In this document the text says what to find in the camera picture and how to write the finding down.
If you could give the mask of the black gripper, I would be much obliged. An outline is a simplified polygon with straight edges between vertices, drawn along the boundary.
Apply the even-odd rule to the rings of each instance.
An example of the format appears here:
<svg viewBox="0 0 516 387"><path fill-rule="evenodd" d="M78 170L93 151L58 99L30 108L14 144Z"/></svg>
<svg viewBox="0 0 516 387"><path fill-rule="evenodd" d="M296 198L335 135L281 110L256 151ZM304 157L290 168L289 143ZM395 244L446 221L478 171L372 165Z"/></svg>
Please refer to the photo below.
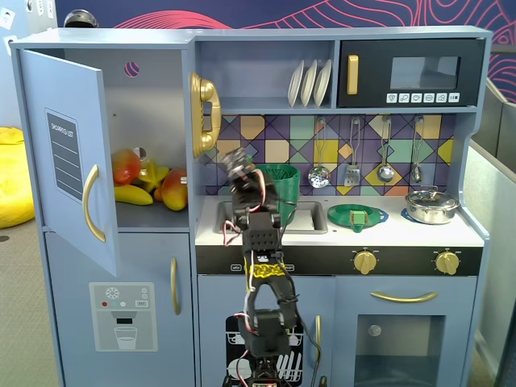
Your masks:
<svg viewBox="0 0 516 387"><path fill-rule="evenodd" d="M279 214L279 197L273 181L261 169L247 161L244 148L221 156L231 179L233 215L268 211Z"/></svg>

